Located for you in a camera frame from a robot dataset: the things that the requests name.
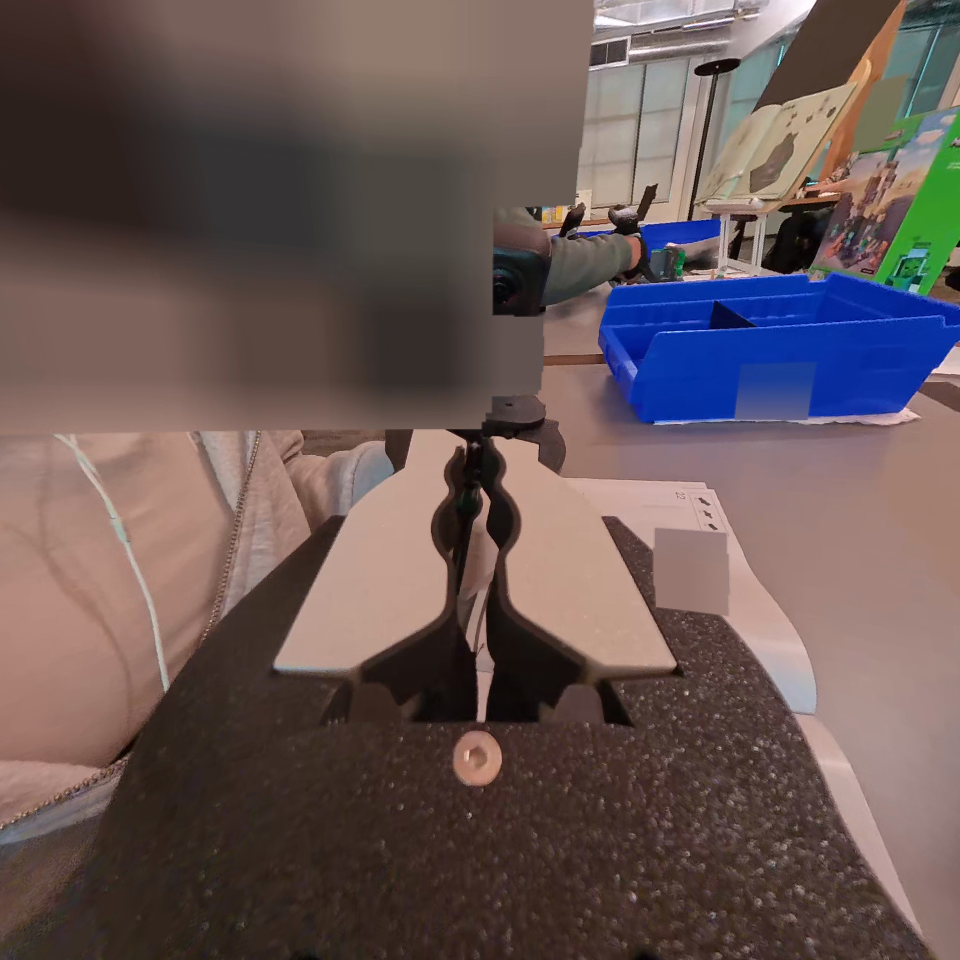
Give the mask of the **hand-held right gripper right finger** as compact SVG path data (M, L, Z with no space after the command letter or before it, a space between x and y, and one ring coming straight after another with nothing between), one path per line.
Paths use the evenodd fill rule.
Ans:
M629 724L614 682L677 670L641 589L600 512L533 446L486 450L487 721Z

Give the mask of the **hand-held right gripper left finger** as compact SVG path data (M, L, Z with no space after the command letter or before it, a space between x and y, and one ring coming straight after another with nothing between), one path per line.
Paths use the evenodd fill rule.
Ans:
M473 722L475 656L459 624L457 511L468 448L414 431L404 466L346 515L273 661L327 684L350 722Z

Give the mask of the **green and black toy stem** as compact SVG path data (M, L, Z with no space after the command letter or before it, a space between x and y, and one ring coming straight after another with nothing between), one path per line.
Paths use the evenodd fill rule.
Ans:
M455 534L451 560L456 572L456 587L459 592L464 579L474 522L482 507L482 474L484 439L478 430L458 434L465 440L465 452L459 472L455 473L454 527Z

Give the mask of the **another person's forearm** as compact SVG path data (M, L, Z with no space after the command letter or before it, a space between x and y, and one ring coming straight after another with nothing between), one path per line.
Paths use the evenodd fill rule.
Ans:
M634 275L647 254L642 235L617 233L550 240L550 267L540 307L556 306L624 275Z

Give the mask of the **grey desk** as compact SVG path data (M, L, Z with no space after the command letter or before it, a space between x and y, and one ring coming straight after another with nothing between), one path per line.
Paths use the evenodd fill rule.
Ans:
M958 958L958 412L904 425L648 425L598 354L607 289L550 309L543 399L572 477L703 482L809 654L921 932Z

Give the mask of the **large blue plastic bin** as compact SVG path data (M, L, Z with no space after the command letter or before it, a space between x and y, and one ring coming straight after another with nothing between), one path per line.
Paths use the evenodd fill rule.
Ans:
M899 414L958 342L958 306L844 274L613 290L599 346L648 424Z

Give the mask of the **beige zip hoodie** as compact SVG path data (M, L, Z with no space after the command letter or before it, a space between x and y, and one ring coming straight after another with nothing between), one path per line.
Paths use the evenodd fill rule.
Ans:
M90 805L212 629L394 471L298 430L1 442L2 827Z

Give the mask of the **white-legged background table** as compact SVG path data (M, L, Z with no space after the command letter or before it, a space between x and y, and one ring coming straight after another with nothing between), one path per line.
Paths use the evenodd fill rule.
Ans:
M719 218L717 278L724 278L732 272L739 272L746 277L773 277L775 274L773 270L762 267L769 217L783 212L791 214L801 210L831 208L840 197L840 193L830 191L821 195L787 198L781 201L749 200L746 203L738 203L731 200L710 200L705 205L705 209ZM750 259L739 260L730 256L735 225L750 224L753 224Z

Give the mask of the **white sheet under bin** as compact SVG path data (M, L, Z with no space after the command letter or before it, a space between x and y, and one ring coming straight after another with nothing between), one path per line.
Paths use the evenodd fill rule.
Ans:
M708 419L667 419L648 423L648 426L903 426L918 422L922 417L905 407L894 413L884 414L845 414L812 416L808 418L708 418Z

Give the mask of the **black floor lamp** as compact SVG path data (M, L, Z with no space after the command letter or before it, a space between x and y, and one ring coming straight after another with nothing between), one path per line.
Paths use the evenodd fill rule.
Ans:
M714 105L716 100L716 92L718 88L719 78L724 75L728 75L741 65L742 59L737 56L726 56L722 58L717 58L714 60L706 61L697 65L694 68L694 74L701 79L709 79L709 87L706 94L706 103L705 110L702 121L702 130L701 136L697 151L697 160L694 168L693 183L690 191L689 205L687 219L692 220L694 210L696 207L696 200L698 196L698 190L700 186L700 181L702 178L705 162L705 154L707 149L707 142L709 140L709 134L711 130L711 125L714 117Z

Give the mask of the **open picture book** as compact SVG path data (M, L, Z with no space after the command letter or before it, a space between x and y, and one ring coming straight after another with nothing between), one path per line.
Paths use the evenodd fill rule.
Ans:
M695 206L754 210L786 199L857 87L848 82L750 114L727 139Z

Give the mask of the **green toy box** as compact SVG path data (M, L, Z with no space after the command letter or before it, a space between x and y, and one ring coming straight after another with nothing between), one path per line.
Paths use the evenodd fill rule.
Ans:
M959 108L902 119L855 155L808 275L930 293L959 236Z

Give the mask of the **dark board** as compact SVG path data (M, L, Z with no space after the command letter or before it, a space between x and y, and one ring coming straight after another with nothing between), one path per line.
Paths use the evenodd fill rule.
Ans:
M906 1L819 1L800 25L754 109L854 82L860 66L879 81L903 22Z

